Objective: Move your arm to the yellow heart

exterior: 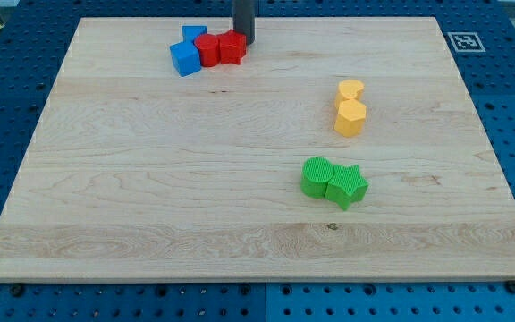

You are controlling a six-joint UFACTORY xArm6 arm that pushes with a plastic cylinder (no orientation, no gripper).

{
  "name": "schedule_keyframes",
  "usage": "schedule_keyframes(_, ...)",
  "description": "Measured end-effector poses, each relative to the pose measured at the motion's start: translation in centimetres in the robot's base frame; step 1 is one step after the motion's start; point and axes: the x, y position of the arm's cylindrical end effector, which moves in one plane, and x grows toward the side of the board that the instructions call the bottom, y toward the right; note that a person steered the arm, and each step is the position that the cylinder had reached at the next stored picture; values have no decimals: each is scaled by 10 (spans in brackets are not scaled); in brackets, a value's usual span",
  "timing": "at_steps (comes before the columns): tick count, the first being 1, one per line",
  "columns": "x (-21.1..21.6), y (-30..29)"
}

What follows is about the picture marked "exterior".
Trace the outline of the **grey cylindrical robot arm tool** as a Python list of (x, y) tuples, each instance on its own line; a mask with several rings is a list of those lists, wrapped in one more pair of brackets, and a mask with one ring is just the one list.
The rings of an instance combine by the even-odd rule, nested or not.
[(232, 0), (233, 29), (246, 36), (247, 45), (255, 41), (255, 0)]

